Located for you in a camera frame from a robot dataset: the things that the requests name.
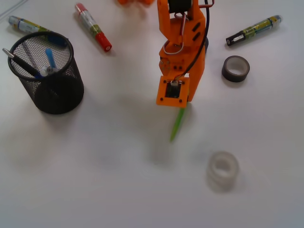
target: orange robotic arm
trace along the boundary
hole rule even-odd
[[[168,41],[160,51],[163,76],[156,103],[185,108],[192,101],[205,68],[205,47],[200,50],[200,46],[206,40],[206,20],[200,8],[212,5],[200,6],[198,0],[157,0],[157,6],[160,31]],[[174,18],[170,18],[170,13],[174,13]]]

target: red marker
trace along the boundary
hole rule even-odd
[[[83,25],[89,30],[89,32],[94,36],[97,42],[102,46],[105,52],[108,52],[112,48],[112,44],[105,37],[104,33],[97,25],[89,11],[84,7],[83,4],[77,3],[75,5],[77,12],[79,13],[79,18]]]

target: black wire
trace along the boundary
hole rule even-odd
[[[186,68],[185,72],[182,73],[182,75],[185,75],[186,73],[188,73],[191,68],[194,66],[194,64],[196,63],[196,61],[198,60],[198,58],[200,57],[200,54],[201,54],[201,51],[203,50],[204,48],[204,45],[205,45],[205,42],[206,42],[206,38],[207,38],[207,34],[208,34],[208,30],[209,30],[209,20],[210,20],[210,15],[209,15],[209,8],[206,8],[206,28],[205,28],[205,35],[204,35],[204,38],[201,42],[201,45],[199,47],[199,51],[198,53],[196,54],[194,60],[190,63],[190,65]]]

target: red marker cap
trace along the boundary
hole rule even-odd
[[[112,48],[112,44],[108,41],[108,39],[105,37],[104,33],[98,33],[95,36],[95,39],[97,42],[103,47],[105,52],[108,52]]]

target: black tape roll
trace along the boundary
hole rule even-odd
[[[230,56],[224,62],[222,75],[230,82],[242,82],[249,71],[250,65],[246,59],[241,56]]]

